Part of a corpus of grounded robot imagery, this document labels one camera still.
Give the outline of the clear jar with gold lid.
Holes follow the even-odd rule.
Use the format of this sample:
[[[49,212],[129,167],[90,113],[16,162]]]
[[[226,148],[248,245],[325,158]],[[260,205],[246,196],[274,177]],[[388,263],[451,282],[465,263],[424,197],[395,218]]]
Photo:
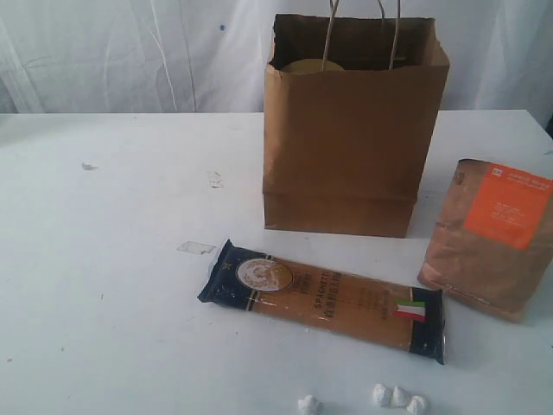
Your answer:
[[[344,71],[341,65],[322,59],[303,59],[293,61],[281,69],[285,73],[313,74],[323,71]]]

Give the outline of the spaghetti packet dark blue ends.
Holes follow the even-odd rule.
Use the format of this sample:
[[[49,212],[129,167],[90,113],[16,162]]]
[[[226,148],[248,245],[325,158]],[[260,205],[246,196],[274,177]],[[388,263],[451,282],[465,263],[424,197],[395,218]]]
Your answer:
[[[198,298],[444,362],[441,290],[301,264],[227,241]]]

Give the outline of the kraft pouch with orange label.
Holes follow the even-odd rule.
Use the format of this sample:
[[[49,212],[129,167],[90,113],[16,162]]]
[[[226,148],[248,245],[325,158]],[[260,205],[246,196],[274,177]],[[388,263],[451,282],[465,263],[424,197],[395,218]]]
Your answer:
[[[552,261],[552,181],[474,159],[458,162],[418,280],[520,322]]]

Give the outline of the large brown paper shopping bag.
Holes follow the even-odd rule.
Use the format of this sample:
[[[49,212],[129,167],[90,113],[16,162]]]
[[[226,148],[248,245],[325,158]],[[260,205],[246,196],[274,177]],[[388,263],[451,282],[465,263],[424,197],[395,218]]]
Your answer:
[[[281,71],[303,59],[344,71]],[[265,226],[404,237],[448,70],[432,17],[276,15],[264,88]]]

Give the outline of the clear tape piece on table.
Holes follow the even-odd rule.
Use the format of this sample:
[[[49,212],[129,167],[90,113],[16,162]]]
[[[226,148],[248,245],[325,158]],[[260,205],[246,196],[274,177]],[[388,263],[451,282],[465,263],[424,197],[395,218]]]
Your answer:
[[[205,255],[211,253],[216,246],[203,244],[195,241],[187,241],[179,245],[176,250],[178,252],[186,252],[193,255]]]

